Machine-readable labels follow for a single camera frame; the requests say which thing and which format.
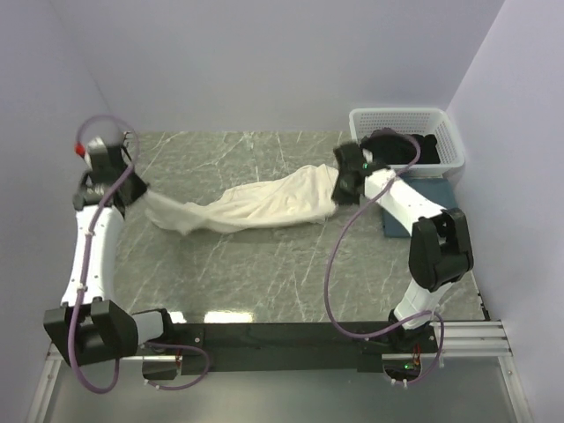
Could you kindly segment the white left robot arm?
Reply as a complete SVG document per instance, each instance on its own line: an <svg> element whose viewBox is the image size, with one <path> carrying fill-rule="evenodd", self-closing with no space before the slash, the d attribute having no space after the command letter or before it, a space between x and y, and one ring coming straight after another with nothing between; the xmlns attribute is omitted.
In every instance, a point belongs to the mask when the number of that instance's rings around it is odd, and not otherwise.
<svg viewBox="0 0 564 423"><path fill-rule="evenodd" d="M126 211L146 194L146 183L130 173L117 191L110 189L128 166L124 145L96 137L77 151L88 168L72 200L78 236L70 279L60 306L45 312L43 326L67 363L84 366L133 356L174 328L164 308L131 315L115 300L118 239Z"/></svg>

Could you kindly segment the cream white t shirt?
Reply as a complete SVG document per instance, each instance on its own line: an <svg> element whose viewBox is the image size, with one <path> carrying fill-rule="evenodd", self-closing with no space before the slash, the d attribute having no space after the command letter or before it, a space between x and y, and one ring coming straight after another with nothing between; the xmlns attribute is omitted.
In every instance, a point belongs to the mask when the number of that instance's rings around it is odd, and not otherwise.
<svg viewBox="0 0 564 423"><path fill-rule="evenodd" d="M320 223L338 208L331 200L337 177L334 167L306 165L282 179L232 187L208 205L183 204L149 190L145 212L155 226L183 235Z"/></svg>

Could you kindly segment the black t shirt in basket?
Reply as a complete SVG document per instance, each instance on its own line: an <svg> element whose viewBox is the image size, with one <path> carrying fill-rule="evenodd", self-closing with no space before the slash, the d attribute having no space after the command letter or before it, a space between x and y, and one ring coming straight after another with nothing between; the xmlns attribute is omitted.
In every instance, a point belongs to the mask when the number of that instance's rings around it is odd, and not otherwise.
<svg viewBox="0 0 564 423"><path fill-rule="evenodd" d="M418 144L420 149L420 165L440 164L440 156L437 151L437 138L435 135L411 134L411 138ZM370 136L360 140L360 147L373 154L373 157L382 159L389 165L406 165L416 155L416 148L406 138L392 129L375 130Z"/></svg>

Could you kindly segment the folded blue t shirt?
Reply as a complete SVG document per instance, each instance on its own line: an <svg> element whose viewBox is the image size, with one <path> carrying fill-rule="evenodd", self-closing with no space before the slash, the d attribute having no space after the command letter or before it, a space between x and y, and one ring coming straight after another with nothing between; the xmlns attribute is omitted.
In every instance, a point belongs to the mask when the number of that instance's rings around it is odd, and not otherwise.
<svg viewBox="0 0 564 423"><path fill-rule="evenodd" d="M377 203L382 211L382 230L387 238L411 237L410 225L418 216L435 217L441 210L458 208L450 182L444 178L406 177L397 181Z"/></svg>

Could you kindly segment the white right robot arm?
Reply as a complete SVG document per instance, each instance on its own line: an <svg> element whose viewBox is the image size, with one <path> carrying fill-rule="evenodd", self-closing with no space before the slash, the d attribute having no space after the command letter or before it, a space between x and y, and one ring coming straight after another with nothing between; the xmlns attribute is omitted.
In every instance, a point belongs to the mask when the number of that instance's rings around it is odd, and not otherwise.
<svg viewBox="0 0 564 423"><path fill-rule="evenodd" d="M338 178L331 196L337 205L367 201L345 224L326 267L323 300L327 316L335 328L349 338L378 338L393 330L417 330L439 315L436 308L442 296L474 265L467 219L458 208L446 209L409 186L385 162L368 162L360 145L342 144L334 149ZM411 282L402 300L391 311L392 323L376 332L353 333L337 322L330 308L330 273L338 247L346 232L368 207L379 204L410 235L408 267Z"/></svg>

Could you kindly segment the aluminium frame rail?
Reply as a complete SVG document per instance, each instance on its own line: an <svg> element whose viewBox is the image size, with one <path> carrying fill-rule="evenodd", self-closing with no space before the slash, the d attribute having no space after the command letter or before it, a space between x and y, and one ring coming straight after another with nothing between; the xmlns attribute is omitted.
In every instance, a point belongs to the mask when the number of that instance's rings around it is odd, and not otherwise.
<svg viewBox="0 0 564 423"><path fill-rule="evenodd" d="M31 422L529 422L501 323L432 323L439 351L385 355L381 373L354 369L181 375L171 355L122 361L118 385L96 395L55 348Z"/></svg>

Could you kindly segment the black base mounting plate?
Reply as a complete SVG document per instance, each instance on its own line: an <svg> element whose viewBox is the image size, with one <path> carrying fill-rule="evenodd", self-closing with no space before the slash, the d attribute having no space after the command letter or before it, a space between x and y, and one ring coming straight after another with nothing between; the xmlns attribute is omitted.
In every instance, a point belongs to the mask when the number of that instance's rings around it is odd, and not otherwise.
<svg viewBox="0 0 564 423"><path fill-rule="evenodd" d="M171 355L181 375L198 375L205 369L203 350L212 372L354 369L381 373L385 355L439 351L440 337L426 324L413 333L398 328L381 337L368 334L387 322L348 322L343 327L363 338L349 338L331 323L175 323L169 335L142 345L140 352Z"/></svg>

